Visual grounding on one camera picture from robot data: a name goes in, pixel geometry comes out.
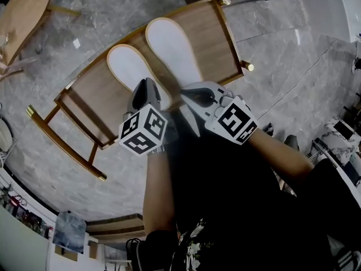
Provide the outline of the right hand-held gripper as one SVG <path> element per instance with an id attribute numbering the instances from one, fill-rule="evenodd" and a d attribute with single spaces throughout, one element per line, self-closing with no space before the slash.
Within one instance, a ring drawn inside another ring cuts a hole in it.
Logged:
<path id="1" fill-rule="evenodd" d="M 200 118 L 203 127 L 237 145 L 243 145 L 258 128 L 258 121 L 240 95 L 231 93 L 214 81 L 194 82 L 180 91 L 190 110 Z M 222 97 L 218 106 L 217 100 Z"/>

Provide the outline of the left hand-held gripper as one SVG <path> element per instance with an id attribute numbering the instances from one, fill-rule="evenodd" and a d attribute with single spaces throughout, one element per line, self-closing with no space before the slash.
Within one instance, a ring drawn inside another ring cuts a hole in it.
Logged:
<path id="1" fill-rule="evenodd" d="M 149 77 L 142 79 L 127 105 L 127 112 L 135 114 L 119 127 L 119 144 L 136 156 L 147 155 L 160 147 L 168 124 L 160 110 L 161 97 L 156 83 Z"/>

